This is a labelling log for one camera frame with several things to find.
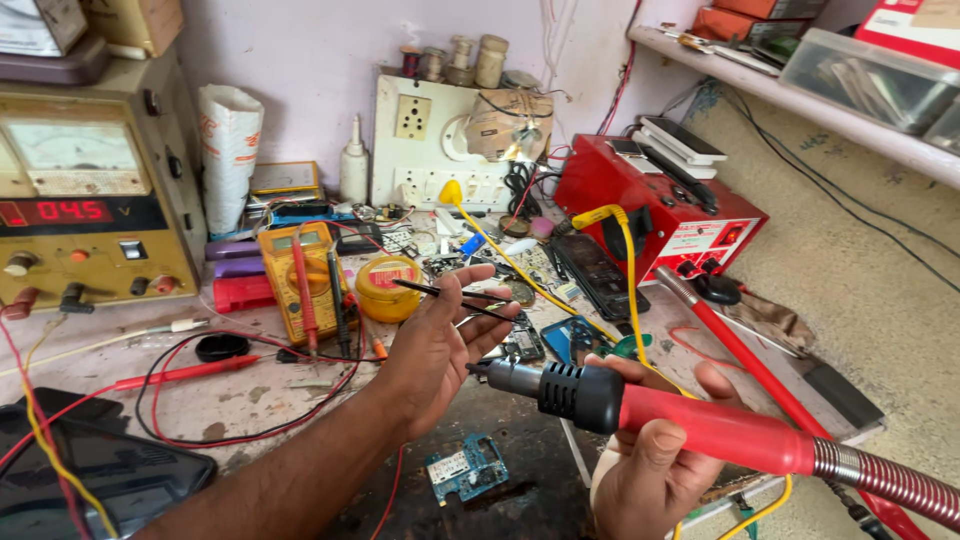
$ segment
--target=glue bottle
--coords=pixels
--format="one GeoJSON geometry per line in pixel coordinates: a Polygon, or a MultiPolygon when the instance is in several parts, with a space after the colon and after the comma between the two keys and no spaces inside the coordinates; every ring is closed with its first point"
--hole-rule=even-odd
{"type": "Polygon", "coordinates": [[[367,202],[367,170],[370,154],[360,140],[360,115],[353,117],[353,137],[340,153],[340,199],[343,203],[367,202]]]}

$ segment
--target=purple handle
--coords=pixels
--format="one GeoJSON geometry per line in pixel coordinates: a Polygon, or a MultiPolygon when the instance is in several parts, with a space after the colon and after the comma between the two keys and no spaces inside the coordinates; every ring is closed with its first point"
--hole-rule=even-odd
{"type": "Polygon", "coordinates": [[[263,266],[263,258],[260,257],[218,260],[213,269],[214,278],[218,280],[221,278],[247,278],[249,276],[259,276],[266,273],[267,271],[263,266]]]}
{"type": "Polygon", "coordinates": [[[206,244],[204,251],[207,260],[253,257],[260,255],[260,244],[257,242],[210,242],[206,244]]]}

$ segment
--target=black tweezers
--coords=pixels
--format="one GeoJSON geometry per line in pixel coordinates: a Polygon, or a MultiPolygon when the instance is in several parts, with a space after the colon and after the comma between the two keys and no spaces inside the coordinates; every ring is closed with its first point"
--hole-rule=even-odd
{"type": "MultiPolygon", "coordinates": [[[[400,285],[401,287],[407,287],[408,289],[413,289],[413,290],[422,292],[424,294],[429,294],[430,296],[433,296],[433,297],[440,296],[440,288],[438,287],[432,287],[430,285],[421,285],[419,283],[408,282],[400,278],[394,278],[394,283],[397,285],[400,285]]],[[[507,298],[500,298],[499,296],[493,296],[492,294],[484,294],[482,292],[470,292],[467,290],[464,291],[464,296],[468,298],[477,298],[480,300],[491,300],[493,302],[510,302],[510,299],[507,299],[507,298]]],[[[460,305],[469,309],[470,311],[476,311],[481,315],[487,315],[489,317],[493,317],[494,319],[507,321],[508,323],[514,322],[514,319],[511,319],[510,317],[501,315],[496,311],[490,311],[489,309],[486,309],[484,307],[475,306],[469,302],[461,302],[460,305]]]]}

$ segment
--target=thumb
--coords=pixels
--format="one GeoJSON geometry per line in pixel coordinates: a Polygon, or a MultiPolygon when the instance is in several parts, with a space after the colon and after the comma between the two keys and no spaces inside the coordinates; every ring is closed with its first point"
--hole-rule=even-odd
{"type": "Polygon", "coordinates": [[[464,293],[460,288],[460,280],[452,274],[441,277],[433,284],[440,288],[440,296],[427,310],[427,318],[435,328],[445,328],[456,318],[460,303],[464,300],[464,293]]]}
{"type": "Polygon", "coordinates": [[[641,430],[630,459],[634,478],[665,478],[686,442],[683,428],[669,420],[653,420],[641,430]]]}

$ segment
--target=yellow multimeter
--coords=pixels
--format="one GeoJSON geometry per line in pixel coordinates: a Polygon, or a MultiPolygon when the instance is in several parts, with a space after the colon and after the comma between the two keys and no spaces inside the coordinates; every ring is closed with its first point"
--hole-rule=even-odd
{"type": "MultiPolygon", "coordinates": [[[[283,324],[287,327],[287,336],[291,343],[300,346],[306,344],[307,337],[303,331],[300,285],[294,266],[295,229],[296,227],[287,227],[264,231],[258,234],[256,239],[260,243],[263,265],[283,315],[283,324]]],[[[333,247],[333,238],[326,224],[312,223],[303,226],[300,230],[300,246],[310,287],[310,302],[317,319],[317,337],[329,337],[337,332],[337,319],[333,310],[333,293],[330,290],[332,279],[326,264],[326,253],[333,247]]],[[[347,280],[339,268],[338,272],[340,289],[346,296],[349,292],[347,280]]]]}

